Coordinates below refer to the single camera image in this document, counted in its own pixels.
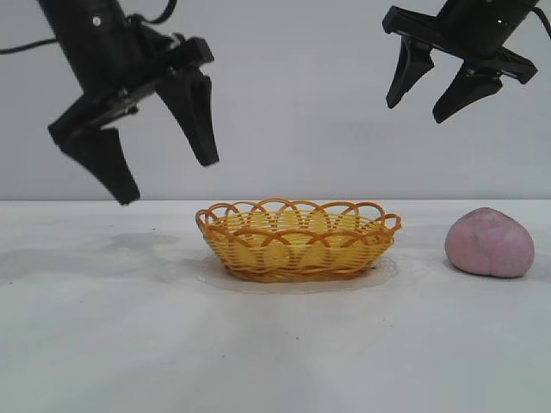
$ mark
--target yellow basket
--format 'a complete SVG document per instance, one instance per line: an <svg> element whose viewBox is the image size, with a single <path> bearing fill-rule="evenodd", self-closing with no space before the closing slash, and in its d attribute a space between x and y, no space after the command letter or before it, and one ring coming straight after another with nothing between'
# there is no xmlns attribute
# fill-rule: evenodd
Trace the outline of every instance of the yellow basket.
<svg viewBox="0 0 551 413"><path fill-rule="evenodd" d="M376 216L361 215L365 210ZM373 202L275 198L216 204L196 221L233 275L263 283L354 279L393 246L401 228L398 215Z"/></svg>

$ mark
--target orange basket rim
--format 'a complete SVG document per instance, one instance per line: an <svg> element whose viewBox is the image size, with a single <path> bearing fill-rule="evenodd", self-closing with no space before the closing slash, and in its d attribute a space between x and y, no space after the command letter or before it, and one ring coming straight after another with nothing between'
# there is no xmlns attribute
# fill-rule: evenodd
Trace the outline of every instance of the orange basket rim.
<svg viewBox="0 0 551 413"><path fill-rule="evenodd" d="M267 204L275 204L280 203L282 206L279 208L279 210L269 210L266 206ZM239 207L250 207L251 209L249 211L242 211L239 209ZM311 207L313 208L311 211L305 211L303 209L300 209L300 206L304 207ZM342 213L328 213L326 211L327 208L330 207L344 207L346 208ZM376 219L368 219L365 216L361 214L361 209L365 207L371 207L377 210L380 214L380 216ZM324 233L319 234L315 231L311 231L308 229L302 229L302 228L296 228L296 229L285 229L285 230L277 230L277 219L275 219L275 223L273 223L273 228L271 230L263 229L263 228L255 228L254 226L248 226L244 225L243 228L237 229L236 231L229 231L224 228L220 228L216 225L217 222L220 222L222 219L227 219L231 217L231 213L236 213L238 215L242 214L250 214L254 212L261 212L261 213L267 213L269 215L269 219L273 219L273 216L275 215L277 217L278 214L286 212L287 210L293 210L297 213L314 213L316 211L327 213L328 215L333 216L350 216L350 213L353 213L353 217L356 217L362 221L367 221L368 223L377 223L379 228L376 230L373 230L371 228L371 231L366 231L363 233L358 233L358 231L352 231L352 230L342 230L342 229L334 229L331 227L328 227ZM223 216L218 216L215 212L217 210L224 210ZM394 220L394 226L388 227L387 221L393 219ZM402 228L402 220L399 215L396 213L386 213L383 207L376 203L376 202L351 202L351 201L345 201L345 200L335 200L326 202L324 204L318 204L316 202L310 201L310 200L286 200L283 198L267 198L260 201L249 201L249 200L242 200L238 202L219 202L216 204L213 204L207 209L201 209L196 215L195 220L197 225L199 226L201 232L205 237L216 239L215 233L218 233L220 235L223 235L225 237L229 237L230 239L237 241L239 243L246 244L244 240L240 238L241 235L244 234L257 234L257 235L264 235L267 238L267 243L269 241L273 240L274 238L279 239L283 243L288 243L288 241L285 239L285 236L290 234L301 234L307 237L311 237L312 243L320 241L321 243L328 245L328 243L325 241L328 237L335 237L335 236L351 236L358 239L359 237L371 237L373 235L383 235L388 238L392 238L394 234Z"/></svg>

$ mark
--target white tabletop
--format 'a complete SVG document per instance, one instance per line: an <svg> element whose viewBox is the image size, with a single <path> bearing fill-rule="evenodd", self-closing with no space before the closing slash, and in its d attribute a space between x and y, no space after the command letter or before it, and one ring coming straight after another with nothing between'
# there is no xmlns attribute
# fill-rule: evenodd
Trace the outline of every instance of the white tabletop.
<svg viewBox="0 0 551 413"><path fill-rule="evenodd" d="M378 268L299 286L228 276L208 201L0 204L0 411L551 411L551 202L381 203L404 229ZM526 277L448 265L476 207L531 231Z"/></svg>

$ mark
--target white backdrop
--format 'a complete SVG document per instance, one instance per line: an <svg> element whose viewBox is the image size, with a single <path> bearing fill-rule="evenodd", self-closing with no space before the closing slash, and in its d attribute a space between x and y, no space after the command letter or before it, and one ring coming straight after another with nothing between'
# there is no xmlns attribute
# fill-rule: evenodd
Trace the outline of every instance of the white backdrop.
<svg viewBox="0 0 551 413"><path fill-rule="evenodd" d="M121 3L148 16L165 6ZM497 96L439 126L431 110L461 61L434 52L436 68L387 109L399 37L382 18L392 4L435 15L443 3L182 0L159 30L204 37L214 51L204 71L221 163L199 166L153 97L119 122L143 198L551 197L551 42L534 15L507 44L538 66L528 85L504 78ZM51 36L35 1L2 1L0 47ZM79 95L57 46L0 57L0 199L111 199L46 131Z"/></svg>

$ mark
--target black robotic arm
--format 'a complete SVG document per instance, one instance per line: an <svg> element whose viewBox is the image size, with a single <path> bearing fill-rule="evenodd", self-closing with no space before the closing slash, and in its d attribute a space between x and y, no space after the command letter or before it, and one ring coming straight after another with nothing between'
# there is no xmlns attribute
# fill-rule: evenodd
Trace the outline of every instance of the black robotic arm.
<svg viewBox="0 0 551 413"><path fill-rule="evenodd" d="M170 0L158 19L147 21L142 15L125 15L118 0L38 0L55 39L8 51L59 43L83 94L48 127L49 132L60 150L83 165L122 205L140 194L119 133L106 126L138 113L138 102L152 94L158 94L175 116L200 164L219 161L212 84L200 70L214 60L207 42L152 29L170 17L176 1Z"/></svg>
<svg viewBox="0 0 551 413"><path fill-rule="evenodd" d="M534 64L503 47L526 16L534 11L548 32L548 20L536 7L539 0L448 0L436 16L392 7L384 30L401 36L399 62L387 104L394 108L415 83L434 68L437 49L463 60L453 83L436 103L433 114L442 123L482 98L498 93L505 75L526 84Z"/></svg>

